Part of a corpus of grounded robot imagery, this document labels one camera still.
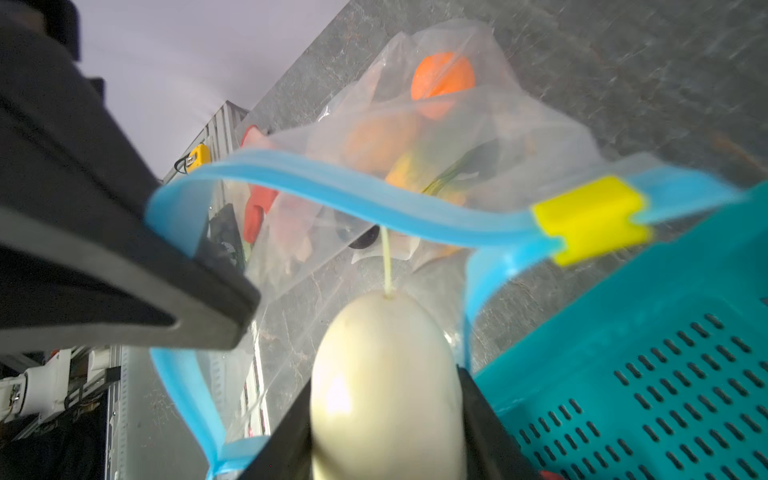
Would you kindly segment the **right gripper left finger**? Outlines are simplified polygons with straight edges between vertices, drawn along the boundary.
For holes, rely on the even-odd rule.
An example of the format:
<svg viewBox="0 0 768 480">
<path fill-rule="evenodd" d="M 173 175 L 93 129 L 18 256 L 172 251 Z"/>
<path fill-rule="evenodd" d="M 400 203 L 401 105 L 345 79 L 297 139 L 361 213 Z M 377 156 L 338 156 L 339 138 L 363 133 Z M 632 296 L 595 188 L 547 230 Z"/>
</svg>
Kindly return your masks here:
<svg viewBox="0 0 768 480">
<path fill-rule="evenodd" d="M 239 480 L 312 479 L 311 381 L 302 388 L 289 411 Z"/>
</svg>

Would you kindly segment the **white radish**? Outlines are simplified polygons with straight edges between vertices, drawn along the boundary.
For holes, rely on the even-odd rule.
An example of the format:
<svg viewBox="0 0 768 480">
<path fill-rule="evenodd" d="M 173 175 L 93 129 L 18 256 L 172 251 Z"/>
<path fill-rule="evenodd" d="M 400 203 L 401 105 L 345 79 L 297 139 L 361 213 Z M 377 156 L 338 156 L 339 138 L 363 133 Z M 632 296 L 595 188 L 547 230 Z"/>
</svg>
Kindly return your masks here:
<svg viewBox="0 0 768 480">
<path fill-rule="evenodd" d="M 310 385 L 315 479 L 464 479 L 463 395 L 433 317 L 394 289 L 380 230 L 383 287 L 345 305 L 315 357 Z"/>
</svg>

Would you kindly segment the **clear zip top bag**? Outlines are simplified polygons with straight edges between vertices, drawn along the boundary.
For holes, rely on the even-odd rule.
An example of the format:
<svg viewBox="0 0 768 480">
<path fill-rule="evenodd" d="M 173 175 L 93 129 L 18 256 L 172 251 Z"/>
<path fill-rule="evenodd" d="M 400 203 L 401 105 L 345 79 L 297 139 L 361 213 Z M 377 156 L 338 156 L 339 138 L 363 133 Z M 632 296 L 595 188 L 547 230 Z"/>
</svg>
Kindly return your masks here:
<svg viewBox="0 0 768 480">
<path fill-rule="evenodd" d="M 641 152 L 600 154 L 589 130 L 526 93 L 492 29 L 451 20 L 396 35 L 319 120 L 258 138 L 178 175 L 150 199 L 148 227 L 192 255 L 223 187 L 249 196 L 240 266 L 264 305 L 264 338 L 318 337 L 355 291 L 410 282 L 470 367 L 477 316 L 509 280 L 645 244 L 658 224 L 739 199 L 718 176 Z"/>
</svg>

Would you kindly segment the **yellow orange mango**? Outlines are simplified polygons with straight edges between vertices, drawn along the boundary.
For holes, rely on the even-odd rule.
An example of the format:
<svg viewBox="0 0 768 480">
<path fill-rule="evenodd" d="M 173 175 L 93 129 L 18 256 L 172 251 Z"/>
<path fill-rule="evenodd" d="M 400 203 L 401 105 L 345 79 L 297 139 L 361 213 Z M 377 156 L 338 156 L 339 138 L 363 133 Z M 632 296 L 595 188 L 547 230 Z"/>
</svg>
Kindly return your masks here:
<svg viewBox="0 0 768 480">
<path fill-rule="evenodd" d="M 369 117 L 347 136 L 344 163 L 355 170 L 381 176 L 419 136 L 421 117 L 414 113 Z"/>
</svg>

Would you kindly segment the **teal plastic basket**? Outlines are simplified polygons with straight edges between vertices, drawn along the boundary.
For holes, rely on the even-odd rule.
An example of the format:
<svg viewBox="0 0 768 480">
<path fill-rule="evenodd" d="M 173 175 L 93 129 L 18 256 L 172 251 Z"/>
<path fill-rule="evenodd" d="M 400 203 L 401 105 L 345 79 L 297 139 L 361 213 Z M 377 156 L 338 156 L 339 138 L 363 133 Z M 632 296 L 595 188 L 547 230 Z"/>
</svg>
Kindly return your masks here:
<svg viewBox="0 0 768 480">
<path fill-rule="evenodd" d="M 767 188 L 659 243 L 480 371 L 566 479 L 767 475 Z"/>
</svg>

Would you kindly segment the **small orange fruit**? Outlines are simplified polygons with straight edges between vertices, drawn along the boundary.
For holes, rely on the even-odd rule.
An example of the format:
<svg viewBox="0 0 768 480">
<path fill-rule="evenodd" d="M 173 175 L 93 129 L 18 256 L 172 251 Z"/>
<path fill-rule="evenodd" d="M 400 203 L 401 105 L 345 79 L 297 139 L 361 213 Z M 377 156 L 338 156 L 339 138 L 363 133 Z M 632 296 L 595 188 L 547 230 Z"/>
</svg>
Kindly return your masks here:
<svg viewBox="0 0 768 480">
<path fill-rule="evenodd" d="M 411 81 L 411 99 L 418 103 L 423 117 L 439 120 L 456 105 L 452 98 L 423 103 L 423 100 L 453 95 L 476 85 L 475 72 L 466 56 L 454 52 L 426 57 L 415 69 Z"/>
</svg>

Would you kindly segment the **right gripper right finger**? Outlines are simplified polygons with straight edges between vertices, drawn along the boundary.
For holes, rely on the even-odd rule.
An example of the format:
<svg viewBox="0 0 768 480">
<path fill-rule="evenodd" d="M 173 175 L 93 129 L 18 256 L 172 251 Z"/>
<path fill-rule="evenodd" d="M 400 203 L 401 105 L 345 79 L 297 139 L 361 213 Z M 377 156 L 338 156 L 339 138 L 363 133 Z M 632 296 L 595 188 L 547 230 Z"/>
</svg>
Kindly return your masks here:
<svg viewBox="0 0 768 480">
<path fill-rule="evenodd" d="M 459 367 L 458 376 L 463 398 L 466 478 L 539 479 L 539 471 L 506 432 L 469 372 Z"/>
</svg>

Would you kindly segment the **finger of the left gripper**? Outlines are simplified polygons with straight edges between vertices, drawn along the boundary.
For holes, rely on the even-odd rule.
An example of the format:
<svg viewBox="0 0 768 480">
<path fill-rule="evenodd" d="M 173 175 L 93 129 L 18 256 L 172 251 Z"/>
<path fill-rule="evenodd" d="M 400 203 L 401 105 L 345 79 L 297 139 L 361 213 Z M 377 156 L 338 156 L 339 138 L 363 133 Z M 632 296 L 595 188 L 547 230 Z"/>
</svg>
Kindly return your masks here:
<svg viewBox="0 0 768 480">
<path fill-rule="evenodd" d="M 1 350 L 229 350 L 258 291 L 206 240 L 144 222 L 159 181 L 76 67 L 69 1 L 1 5 Z"/>
</svg>

